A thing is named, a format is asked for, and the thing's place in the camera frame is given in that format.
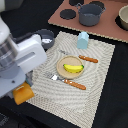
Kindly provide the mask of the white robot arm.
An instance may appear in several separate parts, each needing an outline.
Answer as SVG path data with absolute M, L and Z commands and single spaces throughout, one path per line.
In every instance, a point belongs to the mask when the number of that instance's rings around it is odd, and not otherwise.
M 0 17 L 0 98 L 23 84 L 26 74 L 46 59 L 38 34 L 16 44 Z

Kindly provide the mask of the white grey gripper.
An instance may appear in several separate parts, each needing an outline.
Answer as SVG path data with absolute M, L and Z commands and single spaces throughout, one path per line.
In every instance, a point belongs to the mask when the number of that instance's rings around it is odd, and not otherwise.
M 0 48 L 0 98 L 26 80 L 26 74 L 44 63 L 46 53 L 38 34 L 15 44 L 11 38 Z

